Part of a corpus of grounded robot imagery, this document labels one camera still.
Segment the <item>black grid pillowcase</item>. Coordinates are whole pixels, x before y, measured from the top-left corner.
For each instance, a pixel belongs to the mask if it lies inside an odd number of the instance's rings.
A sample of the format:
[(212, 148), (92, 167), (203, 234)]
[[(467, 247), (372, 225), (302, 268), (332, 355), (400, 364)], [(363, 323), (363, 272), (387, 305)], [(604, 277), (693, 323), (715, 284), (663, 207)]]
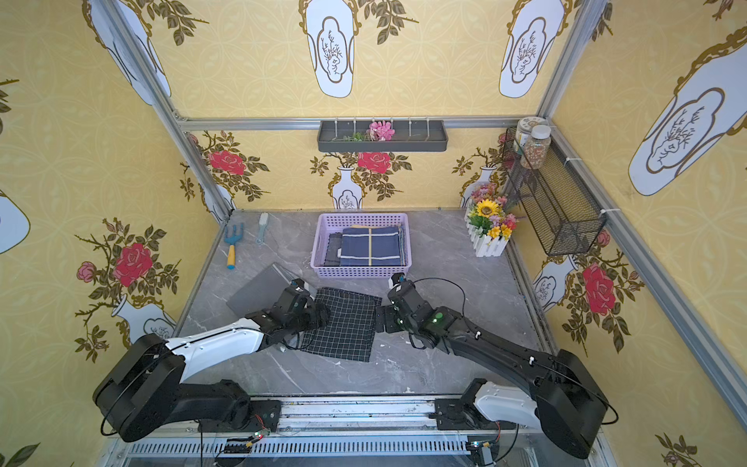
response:
[(301, 349), (329, 358), (368, 363), (382, 299), (337, 288), (320, 288), (316, 301), (329, 311), (328, 323), (303, 336)]

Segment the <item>blue striped pillowcase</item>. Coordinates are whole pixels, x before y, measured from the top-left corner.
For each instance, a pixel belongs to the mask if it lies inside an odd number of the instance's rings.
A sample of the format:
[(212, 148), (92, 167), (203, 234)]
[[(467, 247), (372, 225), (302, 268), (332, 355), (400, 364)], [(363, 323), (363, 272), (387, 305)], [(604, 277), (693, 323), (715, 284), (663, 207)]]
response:
[(344, 229), (343, 267), (398, 267), (404, 265), (401, 229)]

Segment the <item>purple plastic basket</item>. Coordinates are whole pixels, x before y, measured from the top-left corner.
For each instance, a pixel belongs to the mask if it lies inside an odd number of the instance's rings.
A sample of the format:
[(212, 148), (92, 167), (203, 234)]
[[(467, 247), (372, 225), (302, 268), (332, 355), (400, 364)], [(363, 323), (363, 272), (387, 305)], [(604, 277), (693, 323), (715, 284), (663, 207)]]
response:
[(319, 216), (311, 268), (321, 278), (388, 278), (412, 267), (404, 213), (337, 212)]

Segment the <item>grey plaid pillowcase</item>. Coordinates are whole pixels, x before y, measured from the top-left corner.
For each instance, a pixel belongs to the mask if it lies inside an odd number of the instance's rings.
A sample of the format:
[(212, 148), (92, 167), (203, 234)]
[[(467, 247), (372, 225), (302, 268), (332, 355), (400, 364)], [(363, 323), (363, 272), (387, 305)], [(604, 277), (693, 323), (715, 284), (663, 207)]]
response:
[(323, 266), (339, 267), (342, 259), (342, 233), (332, 233), (328, 237)]

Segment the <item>yellow pillowcase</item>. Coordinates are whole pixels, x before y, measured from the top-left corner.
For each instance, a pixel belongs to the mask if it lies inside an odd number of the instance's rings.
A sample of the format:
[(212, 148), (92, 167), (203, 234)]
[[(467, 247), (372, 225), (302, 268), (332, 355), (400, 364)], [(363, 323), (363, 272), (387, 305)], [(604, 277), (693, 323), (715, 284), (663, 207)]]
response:
[(366, 225), (353, 225), (350, 226), (348, 229), (368, 229), (368, 230), (381, 230), (381, 229), (402, 229), (401, 224), (392, 225), (392, 226), (366, 226)]

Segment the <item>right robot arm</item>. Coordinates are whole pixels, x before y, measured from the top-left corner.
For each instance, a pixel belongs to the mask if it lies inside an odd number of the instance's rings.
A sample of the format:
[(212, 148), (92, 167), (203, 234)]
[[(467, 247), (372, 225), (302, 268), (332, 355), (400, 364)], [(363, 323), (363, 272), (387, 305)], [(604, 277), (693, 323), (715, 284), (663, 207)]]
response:
[(439, 428), (480, 429), (508, 421), (541, 429), (568, 455), (589, 457), (612, 406), (575, 354), (526, 348), (484, 330), (461, 311), (432, 307), (404, 274), (390, 282), (389, 303), (377, 313), (379, 331), (406, 332), (415, 349), (464, 358), (508, 381), (501, 386), (474, 379), (460, 398), (437, 404)]

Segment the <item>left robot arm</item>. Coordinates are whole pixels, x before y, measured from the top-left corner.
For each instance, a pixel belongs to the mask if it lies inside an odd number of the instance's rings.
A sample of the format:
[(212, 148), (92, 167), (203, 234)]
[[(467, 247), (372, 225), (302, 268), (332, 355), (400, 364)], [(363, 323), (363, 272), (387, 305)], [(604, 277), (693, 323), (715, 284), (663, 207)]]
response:
[(326, 305), (293, 280), (269, 309), (220, 328), (183, 338), (140, 337), (99, 383), (93, 402), (115, 435), (131, 443), (164, 425), (210, 422), (237, 432), (276, 430), (281, 403), (255, 402), (235, 381), (190, 383), (190, 377), (235, 357), (250, 355), (329, 323)]

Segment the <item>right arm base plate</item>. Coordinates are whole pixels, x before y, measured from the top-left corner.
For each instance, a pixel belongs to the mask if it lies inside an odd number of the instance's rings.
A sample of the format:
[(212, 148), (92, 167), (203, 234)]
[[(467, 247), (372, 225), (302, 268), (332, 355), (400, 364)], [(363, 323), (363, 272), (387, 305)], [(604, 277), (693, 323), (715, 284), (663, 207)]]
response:
[(435, 420), (439, 430), (497, 430), (498, 422), (485, 418), (472, 405), (460, 399), (437, 399), (434, 412), (429, 418)]

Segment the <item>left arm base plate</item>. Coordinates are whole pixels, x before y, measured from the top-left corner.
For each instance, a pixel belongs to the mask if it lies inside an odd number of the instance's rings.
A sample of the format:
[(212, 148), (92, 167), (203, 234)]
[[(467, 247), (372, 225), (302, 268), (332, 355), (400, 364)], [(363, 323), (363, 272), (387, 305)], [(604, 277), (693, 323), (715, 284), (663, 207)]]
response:
[(276, 432), (282, 402), (274, 399), (240, 401), (221, 420), (201, 420), (198, 427), (204, 433), (259, 432), (268, 429)]

